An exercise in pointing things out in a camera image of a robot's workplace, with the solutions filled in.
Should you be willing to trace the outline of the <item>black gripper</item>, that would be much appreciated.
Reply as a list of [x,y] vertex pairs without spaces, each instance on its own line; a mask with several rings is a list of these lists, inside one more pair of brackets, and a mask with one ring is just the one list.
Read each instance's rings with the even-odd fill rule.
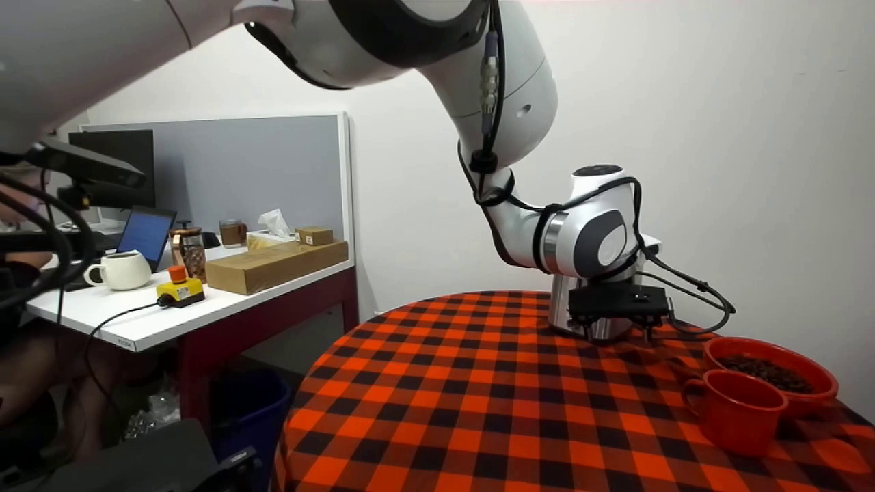
[[659,325],[671,315],[663,286],[610,282],[570,292],[573,325],[587,340],[618,340],[633,327]]

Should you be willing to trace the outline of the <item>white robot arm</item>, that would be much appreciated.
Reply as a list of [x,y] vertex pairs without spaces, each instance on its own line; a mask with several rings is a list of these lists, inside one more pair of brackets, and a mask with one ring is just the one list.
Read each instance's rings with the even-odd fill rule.
[[550,323],[615,343],[667,318],[637,280],[643,185],[618,165],[573,172],[573,198],[529,204],[514,166],[554,131],[558,88],[525,0],[0,0],[0,158],[137,183],[59,128],[228,31],[246,31],[295,79],[334,94],[417,77],[458,136],[492,245],[554,280]]

